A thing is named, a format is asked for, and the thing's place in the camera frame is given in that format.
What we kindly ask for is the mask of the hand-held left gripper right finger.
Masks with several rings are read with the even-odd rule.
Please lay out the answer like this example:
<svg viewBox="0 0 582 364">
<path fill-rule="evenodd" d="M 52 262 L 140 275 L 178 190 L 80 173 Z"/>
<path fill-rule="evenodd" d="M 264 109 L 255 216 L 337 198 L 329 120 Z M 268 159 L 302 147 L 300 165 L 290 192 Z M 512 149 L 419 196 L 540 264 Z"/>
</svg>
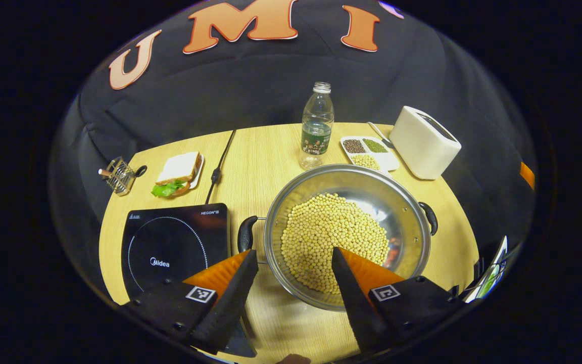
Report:
<svg viewBox="0 0 582 364">
<path fill-rule="evenodd" d="M 405 279 L 342 247 L 331 266 L 362 354 L 413 343 L 466 305 L 422 275 Z"/>
</svg>

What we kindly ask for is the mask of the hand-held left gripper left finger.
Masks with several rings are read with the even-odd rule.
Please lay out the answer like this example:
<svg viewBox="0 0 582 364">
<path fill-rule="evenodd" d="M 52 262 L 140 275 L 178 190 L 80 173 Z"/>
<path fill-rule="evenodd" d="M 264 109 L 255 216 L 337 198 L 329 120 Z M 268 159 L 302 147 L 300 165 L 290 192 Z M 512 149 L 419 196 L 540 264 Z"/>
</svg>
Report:
<svg viewBox="0 0 582 364">
<path fill-rule="evenodd" d="M 157 285 L 120 310 L 173 343 L 217 354 L 240 321 L 258 270 L 257 251 L 247 249 L 184 281 Z"/>
</svg>

